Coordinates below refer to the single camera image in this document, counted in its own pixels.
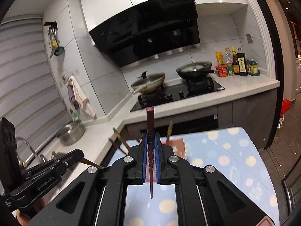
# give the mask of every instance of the white towel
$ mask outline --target white towel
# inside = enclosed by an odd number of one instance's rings
[[[87,96],[82,91],[82,88],[78,84],[78,82],[75,79],[75,77],[71,76],[68,79],[67,84],[73,87],[74,98],[78,102],[78,104],[81,107],[81,109],[84,112],[86,112],[88,115],[90,115],[93,119],[95,119],[96,118],[95,111],[92,109],[92,107],[91,107],[91,105],[89,103],[89,99],[87,98]]]

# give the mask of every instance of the polka dot tablecloth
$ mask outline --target polka dot tablecloth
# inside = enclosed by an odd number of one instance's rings
[[[184,138],[190,164],[216,167],[279,226],[277,199],[270,176],[256,147],[241,127],[171,138],[179,137]],[[134,146],[137,142],[128,141],[128,144]],[[109,165],[123,156],[117,150]],[[128,186],[124,225],[177,226],[176,207],[174,185],[154,183],[153,199],[150,199],[149,183]]]

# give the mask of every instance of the dark tile floor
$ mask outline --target dark tile floor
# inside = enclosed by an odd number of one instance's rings
[[[284,114],[284,129],[279,143],[263,150],[260,156],[267,167],[277,196],[280,223],[288,216],[287,200],[281,181],[301,155],[301,94]]]

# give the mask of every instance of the towel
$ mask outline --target towel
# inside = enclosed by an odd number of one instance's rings
[[[70,86],[69,84],[67,84],[67,89],[68,89],[68,95],[69,95],[70,103],[71,103],[71,104],[75,107],[75,109],[78,111],[78,110],[79,110],[79,104],[78,104],[78,102],[75,100],[73,87]]]
[[[76,102],[78,102],[79,107],[81,107],[81,109],[86,112],[88,115],[90,115],[93,119],[96,118],[96,114],[94,112],[94,110],[92,109],[89,100],[87,98],[87,96],[84,94],[84,92],[82,91],[82,88],[80,87],[80,85],[78,84],[77,80],[75,79],[74,76],[71,76],[68,81],[67,84],[73,87],[73,91],[74,91],[74,98],[76,100]]]

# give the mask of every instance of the metal screw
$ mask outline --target metal screw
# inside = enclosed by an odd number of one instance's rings
[[[89,167],[88,168],[88,173],[95,173],[97,171],[96,167]]]
[[[126,162],[126,163],[130,163],[133,161],[133,157],[131,156],[126,156],[125,158],[123,158],[123,161]]]
[[[176,155],[172,155],[171,157],[170,157],[170,161],[171,162],[177,162],[179,160],[179,157],[177,157]]]
[[[206,166],[205,169],[206,169],[207,172],[210,172],[210,173],[215,171],[215,168],[213,166],[210,166],[210,165]]]

